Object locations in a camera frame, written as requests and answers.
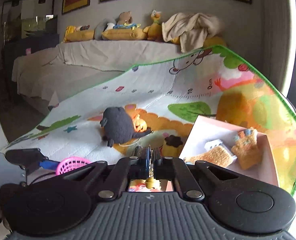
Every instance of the yellow plush duck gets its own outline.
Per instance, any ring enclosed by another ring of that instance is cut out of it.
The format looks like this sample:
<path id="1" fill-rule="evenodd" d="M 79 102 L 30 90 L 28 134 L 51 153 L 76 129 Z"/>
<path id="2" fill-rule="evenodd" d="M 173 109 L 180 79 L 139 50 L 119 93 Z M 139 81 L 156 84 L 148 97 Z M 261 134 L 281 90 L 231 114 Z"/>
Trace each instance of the yellow plush duck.
<path id="1" fill-rule="evenodd" d="M 149 41 L 163 41 L 162 28 L 161 24 L 159 23 L 160 18 L 161 12 L 153 10 L 151 13 L 153 24 L 143 29 L 143 32 L 148 34 Z"/>

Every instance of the white bedsheet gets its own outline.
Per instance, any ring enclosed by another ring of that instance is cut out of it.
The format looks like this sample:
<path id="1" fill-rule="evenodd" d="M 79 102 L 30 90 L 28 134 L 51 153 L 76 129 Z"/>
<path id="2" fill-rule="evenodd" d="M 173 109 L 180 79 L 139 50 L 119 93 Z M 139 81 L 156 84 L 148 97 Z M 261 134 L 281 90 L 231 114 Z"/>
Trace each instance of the white bedsheet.
<path id="1" fill-rule="evenodd" d="M 135 64 L 181 56 L 180 47 L 153 41 L 62 43 L 15 60 L 12 80 L 18 94 L 55 105 L 87 88 L 122 74 Z"/>

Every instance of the children's play mat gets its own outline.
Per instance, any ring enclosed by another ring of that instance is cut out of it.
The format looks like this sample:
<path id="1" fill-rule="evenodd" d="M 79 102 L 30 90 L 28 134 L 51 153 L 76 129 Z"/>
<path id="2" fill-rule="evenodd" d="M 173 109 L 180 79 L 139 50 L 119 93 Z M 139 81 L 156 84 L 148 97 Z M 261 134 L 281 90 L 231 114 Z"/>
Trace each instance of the children's play mat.
<path id="1" fill-rule="evenodd" d="M 99 122 L 107 107 L 122 106 L 154 133 L 107 147 Z M 222 46 L 151 65 L 136 65 L 108 82 L 56 105 L 30 133 L 3 149 L 40 148 L 51 160 L 78 156 L 116 163 L 136 144 L 160 147 L 170 134 L 187 137 L 198 115 L 268 135 L 280 186 L 296 190 L 296 115 L 270 82 Z"/>

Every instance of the open cardboard box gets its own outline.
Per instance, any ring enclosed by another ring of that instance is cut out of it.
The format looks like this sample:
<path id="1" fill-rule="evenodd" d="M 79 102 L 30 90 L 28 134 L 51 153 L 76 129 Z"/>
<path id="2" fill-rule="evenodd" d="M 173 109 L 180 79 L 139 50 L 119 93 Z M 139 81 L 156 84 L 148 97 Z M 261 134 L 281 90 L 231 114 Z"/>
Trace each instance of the open cardboard box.
<path id="1" fill-rule="evenodd" d="M 205 153 L 205 143 L 216 139 L 222 140 L 226 147 L 231 149 L 232 146 L 235 145 L 233 140 L 234 136 L 243 130 L 245 130 L 244 127 L 198 116 L 179 158 L 183 159 L 184 157 L 191 157 Z M 261 164 L 257 164 L 244 171 L 241 169 L 237 160 L 235 163 L 229 165 L 227 169 L 279 186 L 275 160 L 272 155 L 267 135 L 258 132 L 257 144 L 259 149 L 263 151 L 263 160 Z"/>

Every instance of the green mat border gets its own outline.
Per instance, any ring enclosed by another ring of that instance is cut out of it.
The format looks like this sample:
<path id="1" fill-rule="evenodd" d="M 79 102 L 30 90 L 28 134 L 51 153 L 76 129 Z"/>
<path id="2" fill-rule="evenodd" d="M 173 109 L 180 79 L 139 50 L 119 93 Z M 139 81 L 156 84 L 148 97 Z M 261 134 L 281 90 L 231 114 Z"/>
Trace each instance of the green mat border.
<path id="1" fill-rule="evenodd" d="M 103 84 L 103 83 L 105 83 L 105 82 L 108 82 L 108 81 L 110 81 L 110 80 L 113 80 L 113 79 L 115 79 L 115 78 L 118 78 L 118 77 L 120 77 L 120 76 L 122 76 L 123 74 L 125 74 L 125 73 L 127 73 L 128 71 L 130 71 L 130 70 L 132 70 L 134 67 L 137 67 L 137 66 L 150 66 L 150 65 L 156 65 L 156 64 L 160 64 L 160 63 L 165 63 L 165 62 L 169 62 L 169 61 L 172 61 L 172 60 L 176 60 L 176 59 L 181 59 L 181 58 L 184 58 L 184 57 L 187 57 L 187 56 L 190 56 L 191 54 L 193 54 L 193 53 L 196 53 L 196 52 L 198 52 L 198 51 L 202 51 L 202 50 L 205 50 L 205 49 L 211 49 L 211 48 L 215 48 L 215 47 L 219 47 L 219 48 L 223 48 L 223 49 L 225 49 L 226 51 L 228 51 L 229 53 L 231 53 L 231 54 L 233 54 L 235 57 L 237 57 L 240 61 L 242 61 L 243 63 L 245 63 L 245 64 L 247 64 L 248 66 L 249 66 L 249 68 L 251 69 L 251 71 L 253 72 L 253 73 L 255 73 L 257 76 L 259 76 L 262 80 L 264 80 L 265 81 L 265 83 L 275 92 L 275 94 L 277 95 L 277 97 L 281 100 L 281 102 L 283 103 L 283 105 L 285 106 L 285 108 L 290 112 L 290 114 L 291 114 L 291 116 L 294 118 L 294 120 L 296 121 L 296 114 L 295 114 L 295 112 L 294 112 L 294 110 L 292 109 L 292 107 L 290 107 L 289 105 L 288 105 L 288 103 L 286 102 L 286 98 L 275 88 L 275 86 L 261 73 L 261 72 L 259 72 L 253 65 L 251 65 L 248 61 L 246 61 L 245 59 L 243 59 L 241 56 L 239 56 L 238 54 L 236 54 L 235 52 L 233 52 L 232 50 L 230 50 L 229 48 L 227 48 L 227 47 L 225 47 L 225 46 L 222 46 L 222 45 L 214 45 L 214 46 L 210 46 L 210 47 L 207 47 L 207 48 L 202 48 L 202 49 L 196 49 L 196 50 L 194 50 L 194 51 L 192 51 L 192 52 L 190 52 L 190 53 L 187 53 L 187 54 L 185 54 L 185 55 L 183 55 L 183 56 L 181 56 L 181 57 L 178 57 L 178 58 L 173 58 L 173 59 L 168 59 L 168 60 L 164 60 L 164 61 L 160 61 L 160 62 L 154 62 L 154 63 L 149 63 L 149 64 L 135 64 L 135 65 L 132 65 L 129 69 L 127 69 L 125 72 L 123 72 L 121 75 L 119 75 L 119 76 L 116 76 L 116 77 L 114 77 L 114 78 L 111 78 L 111 79 L 109 79 L 109 80 L 106 80 L 106 81 L 104 81 L 104 82 L 102 82 L 102 83 L 99 83 L 99 84 L 97 84 L 97 85 L 94 85 L 94 86 L 92 86 L 92 87 L 89 87 L 89 88 L 87 88 L 87 89 L 91 89 L 91 88 L 94 88 L 94 87 L 96 87 L 96 86 L 99 86 L 99 85 L 101 85 L 101 84 Z M 65 100 L 67 100 L 67 99 L 69 99 L 69 98 L 71 98 L 71 97 L 74 97 L 75 95 L 77 95 L 77 94 L 79 94 L 79 93 L 81 93 L 81 92 L 78 92 L 78 93 L 76 93 L 76 94 L 74 94 L 74 95 L 72 95 L 72 96 L 70 96 L 70 97 L 68 97 L 68 98 L 66 98 Z M 294 185 L 293 185 L 293 188 L 292 188 L 292 190 L 291 190 L 291 195 L 293 196 L 294 194 L 295 194 L 295 191 L 296 191 L 296 181 L 295 181 L 295 183 L 294 183 Z"/>

